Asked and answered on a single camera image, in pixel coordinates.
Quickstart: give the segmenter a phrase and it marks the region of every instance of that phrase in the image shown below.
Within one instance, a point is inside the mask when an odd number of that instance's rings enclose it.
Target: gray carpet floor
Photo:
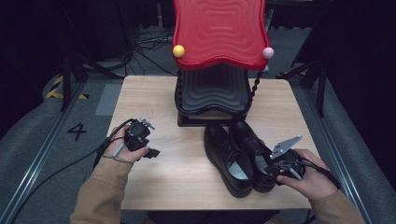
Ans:
[[[154,27],[142,30],[142,33],[153,32],[155,29]],[[269,70],[263,78],[276,78],[279,72],[291,69],[291,62],[309,31],[309,29],[284,28],[269,30],[268,35],[276,55],[269,62]],[[142,35],[141,37],[143,40],[148,36]],[[141,46],[150,48],[152,44],[151,42],[141,43]],[[144,54],[156,64],[135,52],[134,59],[130,64],[113,72],[121,76],[125,76],[125,74],[128,76],[172,76],[168,72],[176,72],[169,43],[164,43],[159,49],[145,50]],[[109,60],[101,64],[110,66],[115,63],[117,60]],[[360,206],[359,209],[362,209],[361,212],[368,223],[394,223],[396,194],[378,168],[370,150],[362,141],[346,111],[340,105],[331,83],[328,82],[326,86],[325,118],[321,119],[318,117],[316,109],[312,107],[310,100],[315,97],[316,87],[314,86],[311,90],[303,90],[298,85],[300,79],[300,77],[291,78],[290,85],[321,158],[335,170],[340,162],[346,165],[347,169],[342,174],[336,173],[336,175],[338,177],[346,175],[348,181],[343,183],[353,184],[344,186],[344,191],[347,195],[350,189],[355,189],[358,192],[358,197],[352,194],[351,200],[362,202],[363,206]],[[53,80],[43,90],[43,96],[47,94]],[[3,214],[0,219],[1,223],[7,223],[6,214],[9,211],[10,202],[13,201],[13,196],[23,181],[22,178],[29,172],[29,167],[35,161],[35,156],[40,154],[43,144],[48,142],[48,136],[53,131],[54,124],[59,124],[58,127],[55,127],[57,132],[50,139],[47,157],[44,158],[43,166],[37,169],[37,175],[33,176],[31,182],[33,186],[31,187],[35,187],[66,164],[88,154],[105,139],[120,92],[121,81],[109,79],[99,73],[90,73],[89,80],[87,83],[81,84],[80,91],[78,85],[73,81],[76,94],[89,94],[89,99],[77,99],[71,104],[67,114],[62,115],[59,111],[62,99],[45,99],[42,105],[22,118],[1,139],[0,212]],[[67,131],[78,124],[83,124],[83,130],[87,132],[81,134],[76,141],[76,134]],[[336,148],[342,158],[340,161],[334,160],[329,146]],[[68,223],[76,203],[78,189],[90,175],[93,160],[94,156],[90,156],[59,173],[43,185],[24,206],[16,223]],[[306,210],[285,210],[282,211],[282,214],[289,223],[302,223],[306,212]],[[145,215],[146,211],[123,211],[122,221],[131,224],[140,223]]]

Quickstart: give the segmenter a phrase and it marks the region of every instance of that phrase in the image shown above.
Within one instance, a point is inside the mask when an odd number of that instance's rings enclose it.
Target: hand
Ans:
[[[312,161],[317,166],[329,170],[329,167],[311,151],[307,149],[294,149],[301,158]],[[302,193],[309,200],[318,200],[334,194],[338,189],[325,175],[319,173],[312,167],[305,166],[305,174],[303,180],[289,178],[279,175],[276,178],[282,184],[285,184]]]
[[[114,136],[111,140],[114,140],[105,150],[105,154],[107,155],[112,155],[113,152],[117,149],[117,147],[123,143],[124,141],[124,135],[126,130],[128,130],[130,125],[125,125],[123,126]],[[122,159],[123,161],[128,161],[128,162],[135,162],[140,160],[140,158],[144,157],[149,151],[148,147],[141,147],[140,149],[136,151],[130,151],[127,146],[123,146],[120,153],[117,155],[118,158]]]

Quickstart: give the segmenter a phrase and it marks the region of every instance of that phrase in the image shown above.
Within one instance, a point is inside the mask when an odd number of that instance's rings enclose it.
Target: shoe sole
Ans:
[[[221,179],[225,185],[225,187],[227,188],[227,190],[235,197],[235,198],[245,198],[249,195],[249,193],[251,192],[251,189],[249,190],[239,190],[234,188],[230,181],[228,181],[227,177],[224,175],[224,173],[221,171],[221,169],[219,168],[219,166],[215,163],[215,161],[212,159],[212,157],[210,156],[210,153],[206,150],[207,149],[207,145],[206,145],[206,133],[204,135],[204,142],[205,142],[205,154],[207,156],[207,158],[210,160],[210,162],[212,162],[212,164],[219,170],[219,172],[221,173]]]

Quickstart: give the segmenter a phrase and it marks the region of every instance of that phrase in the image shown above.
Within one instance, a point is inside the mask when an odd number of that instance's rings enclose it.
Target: yellow ball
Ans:
[[[183,46],[181,46],[181,45],[176,45],[173,48],[173,53],[174,53],[175,57],[177,57],[177,58],[183,57],[185,52],[186,51],[184,50]]]

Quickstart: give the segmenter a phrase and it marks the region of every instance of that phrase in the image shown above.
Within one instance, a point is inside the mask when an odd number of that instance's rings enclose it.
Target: shoe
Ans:
[[[229,133],[250,159],[254,173],[253,188],[261,193],[270,191],[276,184],[276,177],[266,173],[264,169],[272,167],[274,164],[270,159],[271,149],[257,137],[244,120],[232,120],[229,125]]]
[[[206,126],[204,142],[206,156],[218,168],[227,190],[236,198],[248,196],[253,188],[248,155],[218,124]]]

